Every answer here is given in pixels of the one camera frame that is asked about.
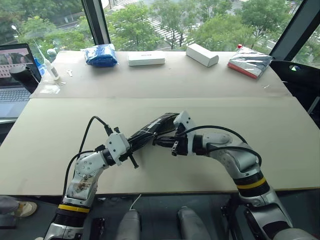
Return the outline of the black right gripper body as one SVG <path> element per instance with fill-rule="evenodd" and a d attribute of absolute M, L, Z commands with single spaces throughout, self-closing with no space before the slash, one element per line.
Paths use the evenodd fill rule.
<path fill-rule="evenodd" d="M 188 155 L 188 136 L 186 133 L 186 128 L 183 124 L 179 124 L 174 136 L 174 143 L 171 148 L 171 154 L 173 156 L 187 156 Z"/>

